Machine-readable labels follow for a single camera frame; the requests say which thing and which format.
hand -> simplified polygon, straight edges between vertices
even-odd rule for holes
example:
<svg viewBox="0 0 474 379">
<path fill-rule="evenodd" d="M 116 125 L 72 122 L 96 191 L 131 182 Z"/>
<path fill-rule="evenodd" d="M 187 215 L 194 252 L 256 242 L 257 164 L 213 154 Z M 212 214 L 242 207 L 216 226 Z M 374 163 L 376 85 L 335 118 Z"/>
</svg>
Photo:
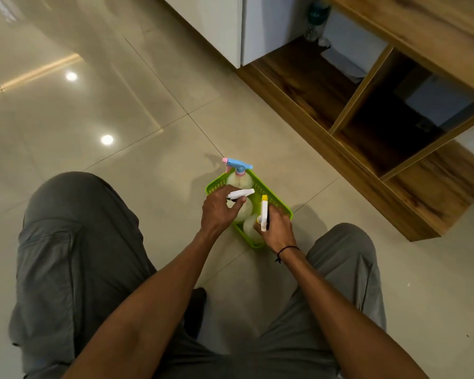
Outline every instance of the hand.
<svg viewBox="0 0 474 379">
<path fill-rule="evenodd" d="M 258 223 L 254 228 L 275 254 L 286 246 L 297 246 L 290 217 L 274 205 L 269 205 L 269 229 L 262 231 Z"/>
<path fill-rule="evenodd" d="M 228 208 L 226 197 L 230 192 L 236 190 L 240 189 L 226 185 L 206 197 L 202 206 L 201 230 L 203 232 L 218 237 L 234 221 L 240 208 L 246 202 L 246 197 L 240 197 L 231 209 Z"/>
</svg>

blue spray nozzle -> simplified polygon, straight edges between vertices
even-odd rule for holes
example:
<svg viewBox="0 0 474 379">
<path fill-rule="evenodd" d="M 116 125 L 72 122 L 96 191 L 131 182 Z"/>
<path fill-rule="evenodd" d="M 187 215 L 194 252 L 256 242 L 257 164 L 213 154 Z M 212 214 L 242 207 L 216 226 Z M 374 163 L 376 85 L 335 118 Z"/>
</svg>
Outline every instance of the blue spray nozzle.
<svg viewBox="0 0 474 379">
<path fill-rule="evenodd" d="M 253 169 L 253 165 L 248 165 L 245 162 L 242 162 L 238 159 L 232 158 L 223 158 L 223 162 L 226 163 L 226 166 L 229 168 L 235 168 L 235 171 L 239 174 L 246 172 L 246 169 Z"/>
</svg>

floor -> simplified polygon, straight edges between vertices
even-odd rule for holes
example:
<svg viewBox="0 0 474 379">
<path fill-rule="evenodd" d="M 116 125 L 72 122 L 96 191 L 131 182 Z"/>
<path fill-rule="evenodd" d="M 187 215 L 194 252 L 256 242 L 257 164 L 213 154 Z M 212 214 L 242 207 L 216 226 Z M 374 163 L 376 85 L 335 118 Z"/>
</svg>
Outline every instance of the floor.
<svg viewBox="0 0 474 379">
<path fill-rule="evenodd" d="M 474 378 L 474 206 L 445 237 L 408 242 L 161 0 L 0 0 L 0 377 L 20 377 L 6 328 L 40 184 L 68 170 L 106 179 L 161 268 L 198 229 L 222 156 L 253 164 L 295 211 L 305 250 L 339 222 L 367 231 L 391 336 L 432 378 Z M 219 352 L 263 332 L 295 287 L 233 229 L 198 285 L 201 341 Z"/>
</svg>

person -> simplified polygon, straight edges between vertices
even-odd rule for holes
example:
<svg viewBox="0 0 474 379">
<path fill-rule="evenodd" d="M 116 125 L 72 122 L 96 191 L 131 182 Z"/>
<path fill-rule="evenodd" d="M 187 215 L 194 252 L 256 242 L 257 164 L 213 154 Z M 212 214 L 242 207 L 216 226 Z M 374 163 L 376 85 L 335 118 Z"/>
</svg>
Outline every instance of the person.
<svg viewBox="0 0 474 379">
<path fill-rule="evenodd" d="M 289 217 L 274 206 L 261 235 L 299 286 L 285 309 L 237 354 L 210 351 L 196 341 L 197 330 L 190 336 L 185 326 L 200 329 L 201 319 L 190 320 L 190 304 L 197 302 L 191 296 L 199 304 L 205 299 L 203 289 L 193 290 L 196 281 L 245 200 L 229 209 L 226 195 L 234 190 L 228 185 L 207 196 L 193 241 L 157 271 L 138 218 L 109 184 L 83 172 L 45 182 L 31 197 L 19 234 L 9 324 L 26 377 L 427 377 L 385 332 L 367 234 L 339 224 L 304 255 Z"/>
</svg>

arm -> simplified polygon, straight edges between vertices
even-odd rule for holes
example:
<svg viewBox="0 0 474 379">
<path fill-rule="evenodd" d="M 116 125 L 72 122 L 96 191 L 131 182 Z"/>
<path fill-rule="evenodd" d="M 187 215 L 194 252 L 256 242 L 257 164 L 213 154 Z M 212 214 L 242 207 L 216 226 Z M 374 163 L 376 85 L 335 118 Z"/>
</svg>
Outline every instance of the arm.
<svg viewBox="0 0 474 379">
<path fill-rule="evenodd" d="M 270 229 L 261 234 L 275 253 L 297 245 L 290 219 L 274 206 Z M 297 279 L 347 379 L 428 378 L 385 331 L 321 277 L 302 252 L 287 248 L 280 256 Z"/>
<path fill-rule="evenodd" d="M 167 266 L 146 280 L 100 326 L 63 379 L 150 379 L 188 306 L 209 251 L 246 198 L 228 209 L 225 186 L 205 200 L 200 231 Z"/>
</svg>

